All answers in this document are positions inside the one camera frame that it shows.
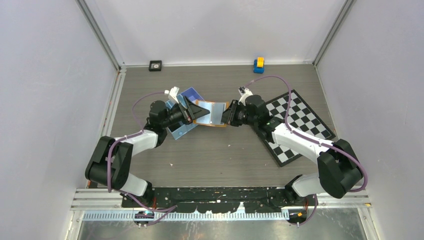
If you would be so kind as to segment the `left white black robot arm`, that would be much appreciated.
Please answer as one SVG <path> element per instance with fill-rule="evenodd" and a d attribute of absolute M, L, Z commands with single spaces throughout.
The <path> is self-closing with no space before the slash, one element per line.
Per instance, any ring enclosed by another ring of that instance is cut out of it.
<path fill-rule="evenodd" d="M 146 125 L 141 131 L 120 138 L 102 136 L 85 169 L 85 178 L 134 196 L 141 207 L 153 202 L 152 184 L 130 173 L 132 157 L 146 150 L 159 147 L 167 136 L 167 128 L 176 123 L 190 125 L 194 120 L 210 114 L 187 97 L 167 108 L 161 100 L 150 104 Z"/>

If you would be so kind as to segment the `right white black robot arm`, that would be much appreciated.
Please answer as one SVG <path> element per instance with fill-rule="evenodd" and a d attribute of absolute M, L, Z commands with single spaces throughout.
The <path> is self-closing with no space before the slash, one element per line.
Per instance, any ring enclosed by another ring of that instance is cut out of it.
<path fill-rule="evenodd" d="M 234 127 L 249 125 L 261 139 L 290 148 L 317 165 L 316 173 L 295 177 L 285 186 L 285 198 L 291 205 L 320 193 L 341 199 L 348 192 L 362 191 L 368 182 L 366 171 L 347 141 L 332 142 L 291 127 L 287 120 L 271 116 L 259 95 L 233 100 L 221 120 Z"/>

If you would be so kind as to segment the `orange leather card holder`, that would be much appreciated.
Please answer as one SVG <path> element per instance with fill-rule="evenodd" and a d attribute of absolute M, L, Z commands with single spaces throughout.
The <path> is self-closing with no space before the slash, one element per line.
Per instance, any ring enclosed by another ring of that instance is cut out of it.
<path fill-rule="evenodd" d="M 228 109 L 230 103 L 227 102 L 212 102 L 197 99 L 194 102 L 196 105 L 210 110 L 210 124 L 200 124 L 209 127 L 226 127 L 227 125 L 222 122 L 222 114 Z"/>

